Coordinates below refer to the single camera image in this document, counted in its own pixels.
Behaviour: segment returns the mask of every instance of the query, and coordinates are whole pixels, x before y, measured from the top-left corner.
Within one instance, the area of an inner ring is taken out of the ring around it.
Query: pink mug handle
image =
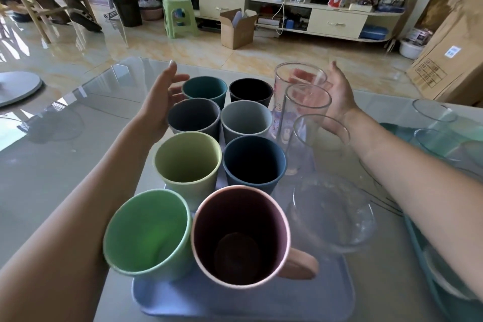
[[[319,273],[319,262],[310,254],[290,248],[278,276],[294,280],[311,280]]]

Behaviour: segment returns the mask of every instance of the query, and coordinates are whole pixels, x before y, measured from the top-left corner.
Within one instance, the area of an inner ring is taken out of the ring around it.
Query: trash can
[[[136,27],[142,25],[141,11],[138,0],[112,0],[119,19],[124,27]]]

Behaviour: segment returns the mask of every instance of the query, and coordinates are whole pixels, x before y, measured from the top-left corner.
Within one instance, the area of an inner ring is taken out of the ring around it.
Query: tile floor
[[[124,29],[119,21],[105,20],[102,14],[106,11],[104,7],[96,10],[103,33],[91,33],[76,24],[48,26],[53,40],[50,45],[41,40],[33,23],[17,24],[0,17],[0,72],[39,74],[46,83],[41,94],[54,101],[128,56],[174,59],[188,65],[270,77],[282,62],[302,61],[325,69],[331,60],[337,60],[354,89],[420,96],[404,73],[411,60],[397,52],[386,54],[379,44],[284,33],[278,39],[257,37],[253,44],[230,50],[221,46],[217,33],[169,39],[162,21]]]

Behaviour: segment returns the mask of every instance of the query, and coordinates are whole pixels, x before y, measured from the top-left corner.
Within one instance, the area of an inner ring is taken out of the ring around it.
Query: green plastic stool
[[[199,34],[191,0],[163,0],[163,9],[164,28],[169,38],[175,38],[177,33],[183,32],[191,32],[195,36]],[[173,13],[176,9],[182,9],[184,17],[175,17]],[[183,22],[184,25],[178,26],[177,22]]]

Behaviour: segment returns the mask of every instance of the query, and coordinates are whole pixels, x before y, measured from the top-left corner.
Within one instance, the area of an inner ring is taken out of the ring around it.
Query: green mug
[[[103,252],[120,274],[177,280],[190,271],[191,213],[174,191],[149,190],[129,199],[109,222]]]
[[[194,212],[215,190],[221,158],[220,144],[211,136],[184,132],[161,144],[154,166],[166,188],[180,194]]]

